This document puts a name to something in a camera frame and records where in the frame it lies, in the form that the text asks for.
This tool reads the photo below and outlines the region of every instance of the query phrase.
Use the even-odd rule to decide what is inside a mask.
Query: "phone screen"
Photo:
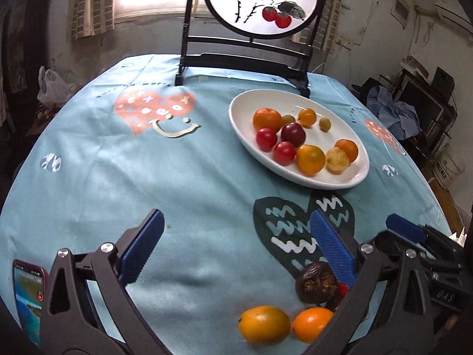
[[[36,266],[13,263],[13,289],[23,332],[40,345],[40,320],[44,296],[44,271]]]

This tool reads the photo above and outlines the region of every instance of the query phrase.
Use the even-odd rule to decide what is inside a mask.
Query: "oval plate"
[[[252,120],[254,113],[260,108],[273,108],[281,116],[290,114],[296,119],[301,109],[312,108],[317,113],[317,122],[310,129],[304,129],[307,134],[306,144],[316,145],[326,153],[338,140],[346,138],[354,141],[358,146],[357,159],[341,175],[333,175],[323,168],[311,178],[301,174],[295,162],[287,167],[279,165],[273,160],[271,152],[262,152],[256,144],[256,130]],[[248,152],[271,171],[294,183],[310,188],[335,190],[352,188],[368,175],[370,159],[358,135],[335,113],[312,100],[289,92],[255,89],[243,92],[233,99],[229,116],[235,133]],[[322,117],[327,117],[332,123],[332,128],[327,133],[322,132],[318,126],[318,121]]]

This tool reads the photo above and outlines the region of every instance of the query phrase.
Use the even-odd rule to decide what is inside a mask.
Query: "blue cloth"
[[[16,319],[14,259],[50,271],[58,249],[95,251],[158,208],[168,227],[126,289],[164,344],[182,355],[301,354],[307,344],[294,337],[270,349],[249,346],[237,320],[259,305],[279,307],[291,319],[307,307],[294,276],[321,256],[307,225],[311,211],[322,211],[359,243],[385,230],[391,213],[449,234],[410,157],[339,82],[310,74],[310,97],[363,140],[370,172],[357,187],[332,193],[272,173],[231,127],[236,95],[259,88],[298,93],[294,86],[211,68],[189,68],[184,85],[174,86],[178,63],[174,55],[119,62],[77,93],[35,144],[0,217],[0,295]],[[154,127],[148,120],[155,119]],[[199,127],[168,137],[192,124]],[[356,338],[373,321],[382,288]],[[93,282],[91,293],[107,332],[120,338]]]
[[[383,86],[375,86],[370,90],[366,106],[397,140],[417,136],[421,131],[415,108],[402,101],[394,103],[391,94]]]

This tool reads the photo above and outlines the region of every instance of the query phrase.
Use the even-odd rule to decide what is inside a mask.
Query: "silver bolt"
[[[362,244],[361,245],[361,252],[364,252],[365,254],[370,254],[374,251],[375,249],[373,248],[373,246],[371,244]]]
[[[103,243],[100,246],[100,250],[102,252],[105,252],[106,254],[108,254],[109,252],[112,252],[114,250],[114,248],[115,248],[115,246],[112,243]]]
[[[409,249],[406,249],[406,256],[413,259],[417,256],[417,253],[415,252],[414,249],[409,248]]]
[[[61,248],[58,251],[58,256],[59,257],[66,257],[69,254],[69,250],[67,248]]]

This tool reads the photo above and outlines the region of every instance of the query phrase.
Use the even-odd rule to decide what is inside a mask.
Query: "bucket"
[[[440,158],[434,164],[432,173],[438,183],[444,189],[448,189],[463,172],[465,172],[464,162],[453,152],[452,147],[447,144]]]

